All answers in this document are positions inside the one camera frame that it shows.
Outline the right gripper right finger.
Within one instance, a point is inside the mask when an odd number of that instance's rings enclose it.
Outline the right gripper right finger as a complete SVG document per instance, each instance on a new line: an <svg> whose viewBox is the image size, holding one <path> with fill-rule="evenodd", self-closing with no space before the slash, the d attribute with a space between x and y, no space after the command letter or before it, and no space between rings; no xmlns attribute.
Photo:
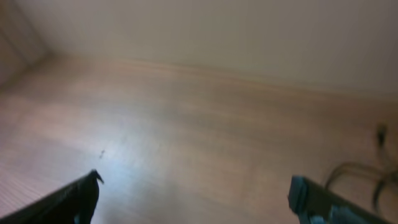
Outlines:
<svg viewBox="0 0 398 224"><path fill-rule="evenodd" d="M291 211L296 214L300 223L387 224L383 218L304 176L292 176L288 201Z"/></svg>

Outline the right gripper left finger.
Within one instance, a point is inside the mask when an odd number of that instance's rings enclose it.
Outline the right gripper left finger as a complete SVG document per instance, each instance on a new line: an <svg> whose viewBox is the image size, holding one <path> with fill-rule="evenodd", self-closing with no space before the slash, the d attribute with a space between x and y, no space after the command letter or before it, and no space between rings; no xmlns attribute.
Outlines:
<svg viewBox="0 0 398 224"><path fill-rule="evenodd" d="M1 224L90 224L103 179L93 169L46 197L1 218Z"/></svg>

